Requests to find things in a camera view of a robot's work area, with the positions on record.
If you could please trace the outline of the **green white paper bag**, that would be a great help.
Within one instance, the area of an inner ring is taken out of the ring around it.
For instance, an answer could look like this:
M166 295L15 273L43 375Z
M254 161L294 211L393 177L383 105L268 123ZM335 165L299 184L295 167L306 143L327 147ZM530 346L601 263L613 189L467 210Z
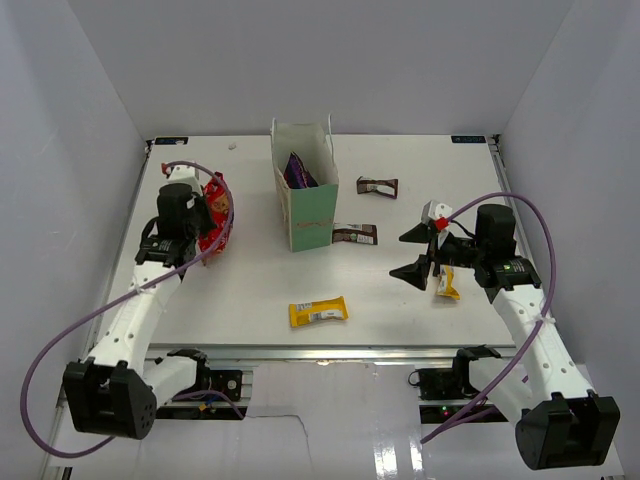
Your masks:
M330 245L339 190L331 122L301 124L273 120L270 146L289 250L301 252ZM287 186L283 173L291 152L300 157L318 187Z

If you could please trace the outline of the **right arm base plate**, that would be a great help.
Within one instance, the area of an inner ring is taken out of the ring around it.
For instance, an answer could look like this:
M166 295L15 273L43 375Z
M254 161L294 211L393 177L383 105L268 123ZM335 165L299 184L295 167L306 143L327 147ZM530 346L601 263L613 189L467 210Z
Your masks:
M452 368L413 370L407 383L417 390L420 420L423 425L443 424L463 409L477 394L471 387L461 387Z

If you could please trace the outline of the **red cookie snack bag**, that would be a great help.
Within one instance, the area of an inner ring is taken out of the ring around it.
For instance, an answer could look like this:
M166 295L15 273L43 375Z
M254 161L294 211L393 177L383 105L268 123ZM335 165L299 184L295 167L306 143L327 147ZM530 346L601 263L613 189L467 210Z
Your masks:
M211 179L204 187L203 194L216 227L208 233L200 233L197 245L200 252L208 250L217 239L220 242L215 250L201 259L204 266L213 262L214 257L226 249L233 230L233 217L229 213L229 196L216 180Z

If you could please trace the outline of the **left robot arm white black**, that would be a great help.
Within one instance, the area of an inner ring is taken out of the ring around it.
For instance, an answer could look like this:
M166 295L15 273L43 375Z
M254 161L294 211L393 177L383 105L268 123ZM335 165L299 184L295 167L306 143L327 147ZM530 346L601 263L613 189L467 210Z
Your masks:
M162 186L156 205L158 214L145 226L135 256L129 298L87 358L64 371L79 432L143 439L157 409L174 395L199 399L210 390L211 374L190 357L171 355L144 365L160 317L196 256L199 235L215 226L203 196L188 183Z

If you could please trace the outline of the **purple chip bag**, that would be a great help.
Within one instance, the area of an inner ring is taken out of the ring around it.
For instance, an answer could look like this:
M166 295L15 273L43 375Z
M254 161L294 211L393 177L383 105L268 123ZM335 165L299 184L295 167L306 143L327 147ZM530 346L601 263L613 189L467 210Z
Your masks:
M283 178L290 189L307 189L319 186L295 152L291 152L289 155Z

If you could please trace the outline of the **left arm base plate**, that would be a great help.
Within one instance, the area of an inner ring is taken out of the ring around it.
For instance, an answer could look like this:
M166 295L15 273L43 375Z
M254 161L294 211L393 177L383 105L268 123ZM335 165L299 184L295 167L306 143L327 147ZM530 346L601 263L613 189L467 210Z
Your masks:
M240 420L244 417L244 411L240 406L242 388L241 370L205 369L199 382L176 394L173 401L191 403L198 419L227 415L234 420Z

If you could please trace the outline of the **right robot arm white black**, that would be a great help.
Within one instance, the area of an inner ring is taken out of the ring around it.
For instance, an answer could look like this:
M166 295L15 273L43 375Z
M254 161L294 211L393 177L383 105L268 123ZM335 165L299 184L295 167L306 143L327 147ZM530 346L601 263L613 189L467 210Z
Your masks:
M517 252L516 218L505 205L477 209L467 238L449 230L451 208L428 202L420 223L400 236L419 243L424 254L391 271L393 278L424 290L431 274L449 267L469 268L517 348L510 360L489 346L461 348L452 361L451 384L470 399L452 420L453 428L489 402L515 429L518 452L531 470L600 466L620 421L611 396L599 395L578 369L557 330L533 264Z

